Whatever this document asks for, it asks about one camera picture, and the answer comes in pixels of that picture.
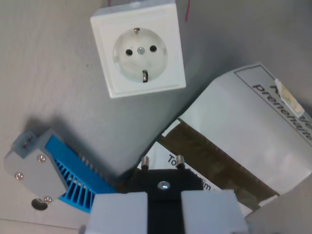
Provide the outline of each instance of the white socket outlet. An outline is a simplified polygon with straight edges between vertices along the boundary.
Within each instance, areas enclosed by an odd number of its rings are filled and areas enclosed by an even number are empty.
[[[91,24],[111,98],[186,86],[175,0],[102,8]]]

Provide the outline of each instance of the gray wall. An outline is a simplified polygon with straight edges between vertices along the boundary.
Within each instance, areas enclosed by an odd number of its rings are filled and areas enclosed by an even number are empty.
[[[106,1],[0,0],[0,154],[25,128],[40,133],[52,126],[113,178],[134,166],[212,79],[254,61],[263,62],[311,110],[309,0],[191,0],[188,23],[187,0],[177,2],[187,88],[110,99],[89,23]],[[28,210],[33,195],[3,166],[0,184],[6,188],[1,218],[66,227],[86,220],[76,210],[64,212],[58,201],[45,215]],[[266,222],[274,223],[271,214]]]

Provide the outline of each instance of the white paper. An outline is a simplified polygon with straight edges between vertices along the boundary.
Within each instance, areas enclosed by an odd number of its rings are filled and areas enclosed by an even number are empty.
[[[215,79],[180,117],[280,194],[312,171],[312,120],[292,115],[262,64]]]

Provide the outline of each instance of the white label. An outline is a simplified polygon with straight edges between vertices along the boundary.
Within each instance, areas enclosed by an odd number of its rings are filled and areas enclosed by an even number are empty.
[[[312,120],[304,113],[301,117],[293,114],[290,108],[279,96],[278,88],[272,77],[261,65],[235,72],[252,90],[254,90],[267,104],[269,104],[284,120],[286,120],[312,146]]]

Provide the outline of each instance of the hole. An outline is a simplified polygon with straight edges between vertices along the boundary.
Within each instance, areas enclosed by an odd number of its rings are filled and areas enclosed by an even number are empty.
[[[126,50],[126,55],[131,56],[133,54],[132,50]]]
[[[44,211],[48,208],[48,204],[38,198],[31,201],[31,206],[38,211]]]
[[[152,46],[150,47],[150,51],[151,51],[151,52],[155,52],[156,50],[157,50],[157,47],[156,47],[156,46],[152,45]]]

